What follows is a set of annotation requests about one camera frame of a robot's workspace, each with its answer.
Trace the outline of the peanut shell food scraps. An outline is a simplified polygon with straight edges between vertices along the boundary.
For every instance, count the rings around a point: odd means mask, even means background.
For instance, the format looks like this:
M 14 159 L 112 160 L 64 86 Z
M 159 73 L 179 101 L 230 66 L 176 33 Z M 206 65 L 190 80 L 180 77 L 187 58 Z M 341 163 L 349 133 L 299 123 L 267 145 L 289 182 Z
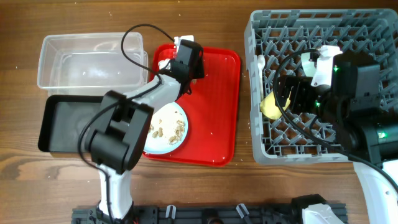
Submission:
M 168 145 L 182 142 L 185 134 L 186 123 L 181 119 L 160 119 L 151 121 L 148 136 L 152 139 L 160 139 Z

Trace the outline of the white plastic spoon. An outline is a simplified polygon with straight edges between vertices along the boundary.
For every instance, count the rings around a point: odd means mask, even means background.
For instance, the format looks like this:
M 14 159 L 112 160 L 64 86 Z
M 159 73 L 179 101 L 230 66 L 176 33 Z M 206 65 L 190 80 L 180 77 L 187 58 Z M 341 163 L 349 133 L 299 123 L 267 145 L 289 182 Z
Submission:
M 266 65 L 266 60 L 263 55 L 258 55 L 257 56 L 257 71 L 259 75 L 259 92 L 260 92 L 260 101 L 264 99 L 264 86 L 263 86 L 263 77 L 262 77 L 262 72 L 263 69 Z

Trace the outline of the mint green bowl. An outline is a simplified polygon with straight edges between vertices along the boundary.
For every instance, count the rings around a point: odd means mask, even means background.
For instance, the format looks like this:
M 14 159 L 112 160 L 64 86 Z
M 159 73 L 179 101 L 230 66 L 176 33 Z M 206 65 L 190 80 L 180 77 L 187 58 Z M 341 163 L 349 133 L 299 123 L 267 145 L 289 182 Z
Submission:
M 306 77 L 313 77 L 316 72 L 315 62 L 313 62 L 310 57 L 311 52 L 303 53 L 301 55 L 302 70 Z

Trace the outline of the yellow plastic cup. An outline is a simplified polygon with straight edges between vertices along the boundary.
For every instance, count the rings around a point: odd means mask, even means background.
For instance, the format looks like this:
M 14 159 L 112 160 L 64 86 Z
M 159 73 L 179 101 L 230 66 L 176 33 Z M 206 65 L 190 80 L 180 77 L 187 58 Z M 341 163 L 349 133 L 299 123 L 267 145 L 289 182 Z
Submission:
M 275 105 L 274 92 L 270 92 L 260 103 L 260 111 L 269 119 L 279 119 L 282 116 L 279 108 Z

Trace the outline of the white tissue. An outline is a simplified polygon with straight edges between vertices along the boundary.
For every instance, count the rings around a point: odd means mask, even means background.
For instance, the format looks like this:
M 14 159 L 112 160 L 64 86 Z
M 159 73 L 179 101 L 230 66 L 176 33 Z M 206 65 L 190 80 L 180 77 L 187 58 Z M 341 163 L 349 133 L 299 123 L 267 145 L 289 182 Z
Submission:
M 158 62 L 159 70 L 170 70 L 170 58 Z

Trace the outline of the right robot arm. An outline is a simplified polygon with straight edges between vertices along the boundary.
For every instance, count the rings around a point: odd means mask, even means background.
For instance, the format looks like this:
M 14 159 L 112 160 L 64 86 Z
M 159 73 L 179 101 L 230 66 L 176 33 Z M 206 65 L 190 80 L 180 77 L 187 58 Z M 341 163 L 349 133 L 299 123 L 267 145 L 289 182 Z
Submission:
M 306 51 L 315 62 L 312 76 L 281 75 L 287 56 L 273 78 L 275 105 L 281 115 L 313 142 L 332 145 L 304 130 L 285 112 L 313 113 L 330 123 L 340 147 L 354 165 L 370 223 L 397 223 L 397 116 L 381 109 L 380 64 L 366 53 L 333 52 L 328 46 Z

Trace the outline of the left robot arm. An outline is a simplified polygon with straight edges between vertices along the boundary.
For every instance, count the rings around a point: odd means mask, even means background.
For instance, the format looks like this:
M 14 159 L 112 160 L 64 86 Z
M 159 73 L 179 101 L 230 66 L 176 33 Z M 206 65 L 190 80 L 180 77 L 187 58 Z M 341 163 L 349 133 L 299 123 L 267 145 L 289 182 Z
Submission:
M 131 171 L 144 151 L 155 112 L 192 92 L 194 79 L 204 78 L 203 47 L 182 39 L 177 56 L 155 72 L 154 79 L 125 94 L 109 91 L 100 111 L 81 131 L 77 150 L 91 155 L 88 165 L 101 178 L 101 200 L 96 216 L 103 223 L 132 223 L 134 202 L 130 193 Z

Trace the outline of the large light blue plate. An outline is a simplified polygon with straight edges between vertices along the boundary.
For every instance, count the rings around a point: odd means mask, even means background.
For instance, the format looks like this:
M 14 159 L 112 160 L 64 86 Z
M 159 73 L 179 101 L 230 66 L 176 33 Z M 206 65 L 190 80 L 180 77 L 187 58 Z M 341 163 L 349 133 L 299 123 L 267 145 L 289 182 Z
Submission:
M 178 148 L 188 133 L 188 119 L 177 103 L 169 103 L 153 114 L 144 152 L 166 154 Z

